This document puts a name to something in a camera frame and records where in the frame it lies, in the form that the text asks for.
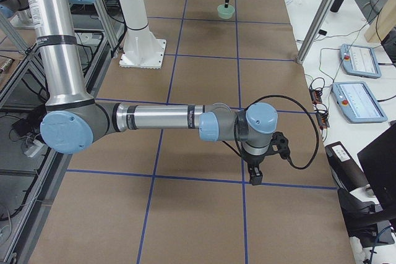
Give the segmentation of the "light green bowl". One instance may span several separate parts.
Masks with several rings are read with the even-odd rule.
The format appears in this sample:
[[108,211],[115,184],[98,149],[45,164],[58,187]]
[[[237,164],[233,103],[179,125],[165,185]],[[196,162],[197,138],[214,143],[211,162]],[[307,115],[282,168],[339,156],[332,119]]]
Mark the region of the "light green bowl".
[[234,13],[235,13],[235,8],[231,4],[228,4],[227,6],[225,4],[220,4],[217,7],[217,14],[218,17],[221,19],[225,19],[225,20],[231,19],[232,16],[234,16]]

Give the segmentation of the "orange black electronics board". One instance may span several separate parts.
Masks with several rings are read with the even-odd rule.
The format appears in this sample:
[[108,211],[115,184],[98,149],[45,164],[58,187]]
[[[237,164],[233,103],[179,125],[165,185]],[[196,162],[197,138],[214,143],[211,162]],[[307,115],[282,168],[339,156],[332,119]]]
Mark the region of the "orange black electronics board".
[[322,103],[322,97],[321,97],[322,92],[320,90],[310,89],[309,92],[310,92],[310,96],[311,96],[313,104]]

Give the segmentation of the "black label printer box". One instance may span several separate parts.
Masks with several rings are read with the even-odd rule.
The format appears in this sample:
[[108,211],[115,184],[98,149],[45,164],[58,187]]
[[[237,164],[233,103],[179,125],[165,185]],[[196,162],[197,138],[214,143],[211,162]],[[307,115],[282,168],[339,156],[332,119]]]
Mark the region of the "black label printer box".
[[351,192],[352,190],[369,184],[364,172],[341,142],[326,145],[325,152],[330,167],[334,172],[335,180],[340,187]]

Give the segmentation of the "near teach pendant tablet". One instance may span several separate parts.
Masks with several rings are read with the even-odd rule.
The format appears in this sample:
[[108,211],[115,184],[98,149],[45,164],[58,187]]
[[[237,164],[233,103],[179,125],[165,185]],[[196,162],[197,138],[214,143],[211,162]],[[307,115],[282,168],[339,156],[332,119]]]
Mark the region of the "near teach pendant tablet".
[[388,120],[366,82],[335,82],[332,94],[350,123],[381,123]]

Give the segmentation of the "teach pendant tablet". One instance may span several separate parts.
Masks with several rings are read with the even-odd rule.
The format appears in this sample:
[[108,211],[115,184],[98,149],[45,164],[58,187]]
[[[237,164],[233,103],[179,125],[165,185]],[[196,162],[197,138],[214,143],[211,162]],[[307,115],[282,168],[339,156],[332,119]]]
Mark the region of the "teach pendant tablet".
[[335,82],[332,94],[350,123],[381,123],[388,120],[366,82]]
[[351,44],[342,44],[340,60],[346,74],[371,79],[382,76],[374,48]]

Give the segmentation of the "black computer monitor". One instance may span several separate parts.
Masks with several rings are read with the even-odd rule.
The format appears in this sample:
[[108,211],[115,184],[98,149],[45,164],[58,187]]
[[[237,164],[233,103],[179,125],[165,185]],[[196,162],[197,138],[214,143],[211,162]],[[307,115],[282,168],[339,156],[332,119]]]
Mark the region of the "black computer monitor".
[[383,208],[395,206],[395,125],[358,153],[363,172]]

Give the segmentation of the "far teach pendant tablet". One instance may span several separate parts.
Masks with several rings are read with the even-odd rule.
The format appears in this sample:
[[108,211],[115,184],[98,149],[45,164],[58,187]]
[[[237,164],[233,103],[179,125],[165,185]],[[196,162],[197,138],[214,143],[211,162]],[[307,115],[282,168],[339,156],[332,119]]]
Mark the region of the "far teach pendant tablet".
[[382,76],[374,48],[351,44],[342,44],[340,60],[346,74],[371,79]]

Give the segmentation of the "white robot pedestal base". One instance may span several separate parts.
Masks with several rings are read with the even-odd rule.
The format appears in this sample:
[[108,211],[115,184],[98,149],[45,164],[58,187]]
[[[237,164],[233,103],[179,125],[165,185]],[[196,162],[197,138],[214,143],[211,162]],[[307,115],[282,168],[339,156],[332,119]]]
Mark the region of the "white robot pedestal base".
[[166,40],[155,38],[150,31],[144,0],[119,2],[127,28],[119,65],[159,69],[163,62]]

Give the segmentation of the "aluminium frame post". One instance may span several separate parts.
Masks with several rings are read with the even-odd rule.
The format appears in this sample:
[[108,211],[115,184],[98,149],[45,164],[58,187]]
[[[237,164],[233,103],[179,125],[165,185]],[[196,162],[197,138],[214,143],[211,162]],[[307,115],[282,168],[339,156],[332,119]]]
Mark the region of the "aluminium frame post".
[[303,43],[298,51],[298,55],[296,57],[296,62],[298,64],[302,64],[308,55],[311,46],[314,43],[314,39],[318,34],[321,26],[325,20],[327,13],[330,10],[331,5],[334,3],[335,0],[322,0],[319,8],[313,18],[313,21],[309,27],[309,30],[303,40]]

